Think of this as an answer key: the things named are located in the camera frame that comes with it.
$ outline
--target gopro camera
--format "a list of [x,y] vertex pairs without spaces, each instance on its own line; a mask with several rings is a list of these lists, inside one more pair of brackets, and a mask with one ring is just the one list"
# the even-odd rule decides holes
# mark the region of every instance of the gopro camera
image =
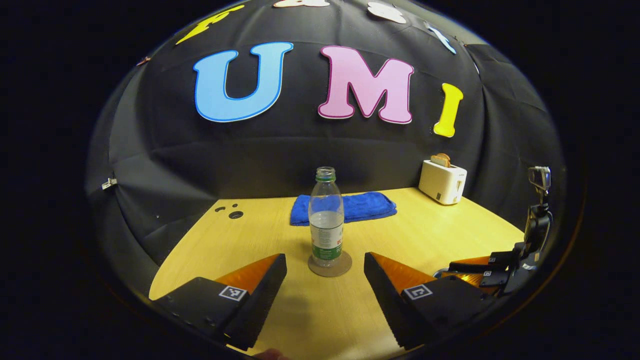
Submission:
[[530,167],[529,182],[546,193],[551,187],[551,169],[548,167]]

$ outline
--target letter m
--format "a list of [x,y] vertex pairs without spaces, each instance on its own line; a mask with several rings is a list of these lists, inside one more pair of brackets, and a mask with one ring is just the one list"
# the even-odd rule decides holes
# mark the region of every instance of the letter m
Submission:
[[360,53],[350,47],[325,46],[320,51],[329,58],[329,90],[327,100],[318,106],[318,113],[328,119],[353,116],[355,108],[349,103],[349,87],[358,101],[362,115],[370,117],[387,94],[378,116],[384,121],[408,124],[409,80],[413,67],[397,59],[388,59],[373,76]]

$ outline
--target black fabric backdrop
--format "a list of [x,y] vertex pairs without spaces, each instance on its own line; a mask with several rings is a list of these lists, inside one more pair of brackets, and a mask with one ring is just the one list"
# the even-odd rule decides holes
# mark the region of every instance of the black fabric backdrop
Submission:
[[[422,161],[444,152],[468,170],[464,196],[521,230],[527,206],[536,202],[526,168],[549,166],[552,209],[561,214],[566,170],[551,116],[525,76],[492,46],[464,46],[443,32],[457,50],[453,55],[419,13],[401,6],[407,24],[369,15],[366,1],[324,8],[243,4],[203,33],[174,45],[194,22],[150,53],[152,60],[132,70],[97,124],[86,191],[98,191],[115,175],[113,191],[129,230],[157,265],[217,199],[308,193],[315,168],[323,165],[337,169],[343,192],[384,190],[417,186]],[[284,58],[277,102],[239,122],[202,118],[194,104],[194,63],[238,51],[227,93],[244,97],[256,86],[258,59],[249,50],[273,41],[294,44]],[[413,121],[380,120],[383,101],[368,119],[359,110],[349,119],[320,117],[329,77],[320,49],[326,45],[357,49],[374,74],[388,58],[412,65]],[[452,138],[433,133],[444,82],[464,93]],[[353,94],[349,102],[356,104]]]

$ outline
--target blue towel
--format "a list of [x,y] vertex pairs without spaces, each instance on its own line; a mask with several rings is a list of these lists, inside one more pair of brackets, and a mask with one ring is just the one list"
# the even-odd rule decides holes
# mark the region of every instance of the blue towel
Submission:
[[[291,225],[309,225],[309,195],[300,195],[291,209]],[[360,195],[343,196],[344,222],[371,220],[395,215],[395,202],[379,192],[368,192]]]

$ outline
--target blue letter u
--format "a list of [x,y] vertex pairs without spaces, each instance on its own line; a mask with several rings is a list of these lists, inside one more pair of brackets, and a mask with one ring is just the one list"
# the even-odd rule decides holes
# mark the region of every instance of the blue letter u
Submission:
[[227,66],[238,56],[235,50],[223,51],[201,59],[193,66],[196,77],[196,109],[204,118],[230,122],[254,117],[273,105],[282,85],[282,60],[293,49],[290,42],[268,42],[256,45],[252,54],[259,56],[258,86],[242,99],[227,96]]

